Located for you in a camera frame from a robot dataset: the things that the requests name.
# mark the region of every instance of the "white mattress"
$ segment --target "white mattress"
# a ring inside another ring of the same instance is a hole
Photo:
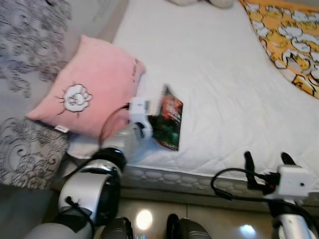
[[[243,168],[249,150],[256,171],[266,172],[284,151],[311,172],[319,192],[319,100],[270,63],[239,2],[219,9],[205,1],[130,0],[113,43],[144,62],[138,94],[151,100],[153,113],[164,84],[184,103],[180,150],[150,141],[129,168],[210,177]]]

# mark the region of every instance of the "cartoon duck pattern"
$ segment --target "cartoon duck pattern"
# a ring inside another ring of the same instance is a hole
[[[273,0],[240,2],[276,67],[319,99],[319,9]]]

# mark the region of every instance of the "gray floral bedspread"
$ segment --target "gray floral bedspread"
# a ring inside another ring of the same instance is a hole
[[[66,150],[68,135],[25,115],[75,52],[71,12],[64,0],[0,0],[0,183],[46,189]]]

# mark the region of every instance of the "pink pillow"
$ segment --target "pink pillow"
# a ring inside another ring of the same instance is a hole
[[[109,116],[135,96],[143,72],[144,64],[126,51],[82,36],[74,58],[27,117],[98,138]],[[127,110],[119,111],[110,118],[103,135],[117,131],[128,120]]]

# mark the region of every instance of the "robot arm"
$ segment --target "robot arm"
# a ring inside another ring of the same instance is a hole
[[[58,203],[60,214],[52,223],[35,227],[25,239],[93,238],[95,226],[106,225],[116,216],[127,160],[153,133],[144,98],[133,98],[129,110],[130,123],[106,140],[64,184]]]

